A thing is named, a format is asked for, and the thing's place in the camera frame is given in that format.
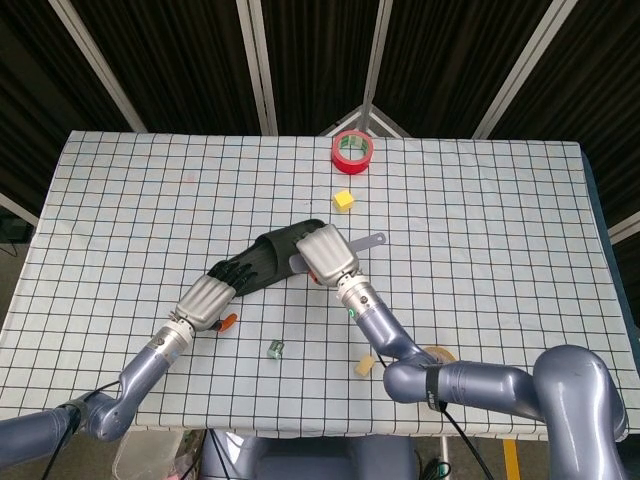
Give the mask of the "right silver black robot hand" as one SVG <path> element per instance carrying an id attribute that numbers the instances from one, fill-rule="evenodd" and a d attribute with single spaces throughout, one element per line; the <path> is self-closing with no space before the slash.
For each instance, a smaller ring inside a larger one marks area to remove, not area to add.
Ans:
<path id="1" fill-rule="evenodd" d="M 296 248 L 318 282 L 327 287 L 336 287 L 342 277 L 359 269 L 356 253 L 332 224 L 307 234 Z"/>

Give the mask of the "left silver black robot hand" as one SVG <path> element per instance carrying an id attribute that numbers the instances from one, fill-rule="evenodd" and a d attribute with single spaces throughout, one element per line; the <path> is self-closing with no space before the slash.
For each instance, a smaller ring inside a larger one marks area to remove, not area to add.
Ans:
<path id="1" fill-rule="evenodd" d="M 256 273 L 250 263 L 224 260 L 201 276 L 178 301 L 172 316 L 195 331 L 212 329 L 238 292 Z"/>

